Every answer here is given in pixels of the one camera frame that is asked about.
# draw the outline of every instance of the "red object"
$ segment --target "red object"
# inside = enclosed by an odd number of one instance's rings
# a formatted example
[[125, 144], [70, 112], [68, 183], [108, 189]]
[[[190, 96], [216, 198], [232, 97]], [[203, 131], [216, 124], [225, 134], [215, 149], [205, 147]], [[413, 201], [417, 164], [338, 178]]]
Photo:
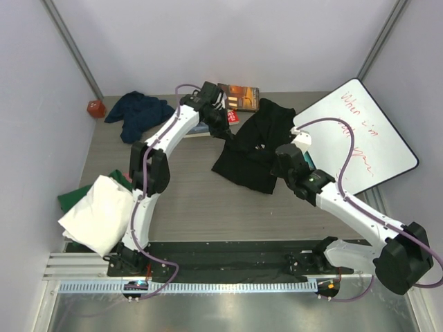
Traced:
[[236, 125], [238, 122], [240, 122], [237, 112], [229, 110], [228, 111], [228, 121], [229, 121], [229, 125]]
[[93, 100], [88, 104], [88, 113], [93, 118], [104, 118], [106, 114], [106, 107], [101, 100]]

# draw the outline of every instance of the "orange box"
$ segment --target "orange box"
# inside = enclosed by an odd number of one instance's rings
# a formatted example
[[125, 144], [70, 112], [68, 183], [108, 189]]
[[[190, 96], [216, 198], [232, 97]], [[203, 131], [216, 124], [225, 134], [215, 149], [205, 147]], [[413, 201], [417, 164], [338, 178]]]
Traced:
[[88, 113], [93, 118], [104, 118], [106, 114], [106, 107], [101, 100], [93, 100], [88, 104]]

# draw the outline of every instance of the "whiteboard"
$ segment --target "whiteboard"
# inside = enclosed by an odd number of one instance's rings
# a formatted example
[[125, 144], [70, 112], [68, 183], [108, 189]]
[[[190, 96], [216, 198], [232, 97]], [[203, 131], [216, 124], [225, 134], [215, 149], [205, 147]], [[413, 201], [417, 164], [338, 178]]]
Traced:
[[[390, 123], [364, 85], [353, 79], [294, 119], [300, 126], [325, 118], [348, 122], [355, 148], [343, 178], [343, 187], [357, 194], [418, 166], [418, 159]], [[303, 130], [312, 137], [309, 155], [317, 169], [338, 178], [350, 148], [350, 135], [339, 122], [319, 122]]]

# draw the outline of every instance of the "book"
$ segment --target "book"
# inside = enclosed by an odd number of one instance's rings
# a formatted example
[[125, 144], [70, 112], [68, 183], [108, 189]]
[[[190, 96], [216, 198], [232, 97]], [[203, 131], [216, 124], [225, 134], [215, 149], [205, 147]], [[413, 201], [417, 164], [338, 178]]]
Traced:
[[249, 86], [227, 85], [219, 83], [218, 86], [226, 95], [226, 109], [232, 111], [258, 111], [259, 90]]
[[[235, 111], [228, 111], [229, 125], [236, 125], [240, 122], [240, 119]], [[197, 126], [188, 131], [185, 137], [202, 137], [209, 136], [209, 127], [206, 123], [200, 122]]]

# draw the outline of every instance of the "green cloth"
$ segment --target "green cloth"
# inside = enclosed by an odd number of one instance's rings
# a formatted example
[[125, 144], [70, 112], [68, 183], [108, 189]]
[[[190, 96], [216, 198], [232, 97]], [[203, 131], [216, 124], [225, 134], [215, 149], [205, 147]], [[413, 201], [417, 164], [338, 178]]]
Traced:
[[[108, 175], [109, 178], [113, 178], [115, 181], [120, 183], [123, 187], [128, 189], [130, 192], [132, 191], [131, 183], [125, 178], [125, 176], [118, 169], [111, 172]], [[62, 207], [62, 211], [67, 213], [75, 204], [78, 203], [80, 199], [86, 196], [88, 191], [91, 189], [92, 185], [85, 185], [73, 192], [69, 192], [67, 194], [63, 194], [58, 196], [58, 201], [60, 202], [60, 206]]]

